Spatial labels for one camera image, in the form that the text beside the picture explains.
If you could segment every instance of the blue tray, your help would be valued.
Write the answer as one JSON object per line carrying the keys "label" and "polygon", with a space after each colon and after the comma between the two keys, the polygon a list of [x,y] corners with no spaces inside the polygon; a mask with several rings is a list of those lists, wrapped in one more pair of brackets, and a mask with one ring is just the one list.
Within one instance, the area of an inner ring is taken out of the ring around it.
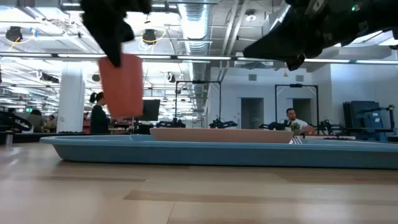
{"label": "blue tray", "polygon": [[165,142],[151,136],[56,136],[67,161],[398,169],[398,144],[303,139],[303,144]]}

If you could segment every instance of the door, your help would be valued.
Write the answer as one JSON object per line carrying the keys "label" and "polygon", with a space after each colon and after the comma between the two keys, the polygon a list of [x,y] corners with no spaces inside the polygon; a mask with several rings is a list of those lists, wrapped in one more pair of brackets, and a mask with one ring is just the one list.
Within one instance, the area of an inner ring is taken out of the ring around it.
{"label": "door", "polygon": [[297,119],[311,122],[311,99],[293,99],[293,109],[296,111]]}
{"label": "door", "polygon": [[264,99],[242,98],[241,128],[258,129],[262,124],[264,124]]}

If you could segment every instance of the pillar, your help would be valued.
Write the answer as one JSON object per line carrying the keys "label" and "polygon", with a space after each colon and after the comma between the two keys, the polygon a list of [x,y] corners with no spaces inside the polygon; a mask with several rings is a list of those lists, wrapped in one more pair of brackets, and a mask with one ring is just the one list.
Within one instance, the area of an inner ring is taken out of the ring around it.
{"label": "pillar", "polygon": [[64,62],[61,76],[57,132],[83,131],[86,74],[81,62]]}

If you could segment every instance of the person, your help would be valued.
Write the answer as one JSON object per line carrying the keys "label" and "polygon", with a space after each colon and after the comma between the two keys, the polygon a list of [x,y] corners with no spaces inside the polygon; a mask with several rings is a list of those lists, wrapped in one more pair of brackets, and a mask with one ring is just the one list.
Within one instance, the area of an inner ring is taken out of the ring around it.
{"label": "person", "polygon": [[8,113],[17,114],[17,110],[15,108],[8,108]]}
{"label": "person", "polygon": [[106,104],[104,93],[93,93],[90,96],[90,103],[96,105],[91,110],[90,129],[93,134],[109,134],[108,118],[102,107]]}
{"label": "person", "polygon": [[55,119],[54,115],[49,116],[49,120],[47,121],[47,125],[45,126],[50,130],[50,132],[55,132],[57,128],[57,119]]}
{"label": "person", "polygon": [[289,123],[300,125],[300,132],[305,134],[310,134],[314,132],[314,128],[311,125],[308,125],[307,122],[302,121],[296,118],[296,111],[293,108],[289,108],[286,110],[286,116],[289,119]]}
{"label": "person", "polygon": [[33,133],[41,133],[44,126],[44,120],[42,118],[42,113],[38,109],[32,110],[30,115],[26,118],[30,124],[33,126]]}

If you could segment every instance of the black frame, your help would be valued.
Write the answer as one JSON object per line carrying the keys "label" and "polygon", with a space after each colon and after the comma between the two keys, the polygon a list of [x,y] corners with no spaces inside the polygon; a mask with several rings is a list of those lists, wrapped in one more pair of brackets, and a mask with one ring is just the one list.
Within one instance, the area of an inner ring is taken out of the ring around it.
{"label": "black frame", "polygon": [[303,87],[314,87],[317,92],[317,129],[319,134],[319,86],[318,85],[303,85],[303,84],[276,84],[275,85],[275,122],[278,122],[278,96],[277,89],[279,86],[287,86],[290,88],[303,88]]}
{"label": "black frame", "polygon": [[177,97],[178,97],[178,84],[179,83],[192,83],[192,84],[207,84],[207,83],[217,83],[220,86],[220,108],[218,111],[218,118],[221,119],[221,82],[220,81],[200,81],[200,80],[196,80],[196,81],[176,81],[175,82],[175,112],[174,112],[174,118],[177,118]]}

